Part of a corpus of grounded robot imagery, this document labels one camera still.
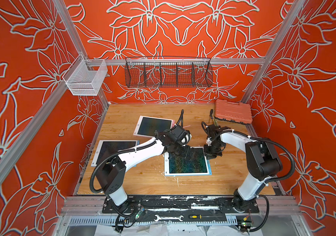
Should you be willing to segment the silver combination wrench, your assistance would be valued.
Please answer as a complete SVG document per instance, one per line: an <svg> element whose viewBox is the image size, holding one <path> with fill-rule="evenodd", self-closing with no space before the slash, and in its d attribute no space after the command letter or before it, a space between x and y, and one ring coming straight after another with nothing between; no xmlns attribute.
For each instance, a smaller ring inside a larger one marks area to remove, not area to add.
<svg viewBox="0 0 336 236"><path fill-rule="evenodd" d="M160 216L158 214L155 215L154 221L158 222L158 221L164 221L164 220L178 220L180 222L182 222L184 219L183 215L180 216Z"/></svg>

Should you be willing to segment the blue tablet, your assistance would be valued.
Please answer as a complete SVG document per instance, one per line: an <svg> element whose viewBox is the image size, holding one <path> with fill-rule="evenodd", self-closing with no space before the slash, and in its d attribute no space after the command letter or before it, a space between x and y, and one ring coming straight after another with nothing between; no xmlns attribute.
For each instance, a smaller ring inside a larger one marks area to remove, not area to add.
<svg viewBox="0 0 336 236"><path fill-rule="evenodd" d="M107 157L110 154L132 148L139 144L139 140L100 140L91 162L91 167L96 167L100 164L104 159L103 155Z"/></svg>
<svg viewBox="0 0 336 236"><path fill-rule="evenodd" d="M208 176L212 175L210 162L204 156L203 147L194 148L191 160L171 153L164 153L165 176Z"/></svg>

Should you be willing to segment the clear plastic wall bin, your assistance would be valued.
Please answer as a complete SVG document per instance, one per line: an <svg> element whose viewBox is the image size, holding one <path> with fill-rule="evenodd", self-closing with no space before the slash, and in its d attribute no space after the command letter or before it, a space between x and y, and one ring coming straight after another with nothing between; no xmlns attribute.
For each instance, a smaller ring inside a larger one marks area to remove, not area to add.
<svg viewBox="0 0 336 236"><path fill-rule="evenodd" d="M105 60L87 60L79 54L62 78L73 95L96 96L107 74Z"/></svg>

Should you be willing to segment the red plastic tool case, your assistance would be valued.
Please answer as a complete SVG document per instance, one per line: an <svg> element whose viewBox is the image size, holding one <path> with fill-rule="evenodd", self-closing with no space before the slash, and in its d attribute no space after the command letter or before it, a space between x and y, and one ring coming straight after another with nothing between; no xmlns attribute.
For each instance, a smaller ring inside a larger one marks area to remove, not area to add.
<svg viewBox="0 0 336 236"><path fill-rule="evenodd" d="M215 101L215 118L239 124L251 124L252 112L249 104L231 102L223 99Z"/></svg>

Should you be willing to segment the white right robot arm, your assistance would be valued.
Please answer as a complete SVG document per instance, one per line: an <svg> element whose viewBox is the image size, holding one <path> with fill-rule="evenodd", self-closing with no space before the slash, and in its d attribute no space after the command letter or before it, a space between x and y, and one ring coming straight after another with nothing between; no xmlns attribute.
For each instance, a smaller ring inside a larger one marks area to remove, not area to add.
<svg viewBox="0 0 336 236"><path fill-rule="evenodd" d="M222 156L227 145L232 145L246 154L249 173L242 185L235 190L232 200L232 207L237 212L245 212L254 205L260 192L268 183L286 180L295 172L293 155L277 142L253 137L229 127L207 125L205 122L201 123L201 127L207 135L206 144L203 147L206 158L214 159ZM276 147L282 149L290 160L290 169L282 177L276 176L283 170Z"/></svg>

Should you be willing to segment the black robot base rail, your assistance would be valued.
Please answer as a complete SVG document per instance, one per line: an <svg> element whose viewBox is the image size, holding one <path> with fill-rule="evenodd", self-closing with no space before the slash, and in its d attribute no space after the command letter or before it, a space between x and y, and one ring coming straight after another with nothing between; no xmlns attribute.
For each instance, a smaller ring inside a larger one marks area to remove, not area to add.
<svg viewBox="0 0 336 236"><path fill-rule="evenodd" d="M238 213L233 208L232 200L232 195L129 195L118 209L124 213L130 213L132 207L144 207L151 211L212 210Z"/></svg>

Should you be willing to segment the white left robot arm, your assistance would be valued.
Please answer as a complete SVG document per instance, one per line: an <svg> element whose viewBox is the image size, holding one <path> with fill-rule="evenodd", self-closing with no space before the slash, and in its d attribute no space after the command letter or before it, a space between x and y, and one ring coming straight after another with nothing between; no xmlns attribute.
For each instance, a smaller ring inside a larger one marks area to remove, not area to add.
<svg viewBox="0 0 336 236"><path fill-rule="evenodd" d="M162 132L155 131L150 140L122 149L110 155L104 155L103 160L93 170L89 188L92 193L103 193L109 197L116 206L128 200L123 182L125 174L132 167L154 156L171 153L177 157L192 160L195 148L188 145L191 134L183 127L184 110L181 110L178 124Z"/></svg>

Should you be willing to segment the yellow handled screwdriver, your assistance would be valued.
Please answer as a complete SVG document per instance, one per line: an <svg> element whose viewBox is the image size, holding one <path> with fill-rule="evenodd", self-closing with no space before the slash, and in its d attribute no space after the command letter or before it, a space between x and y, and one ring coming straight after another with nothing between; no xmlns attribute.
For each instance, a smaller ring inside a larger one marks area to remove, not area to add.
<svg viewBox="0 0 336 236"><path fill-rule="evenodd" d="M204 219L204 218L216 218L216 216L206 216L206 215L200 215L200 214L189 215L189 219Z"/></svg>

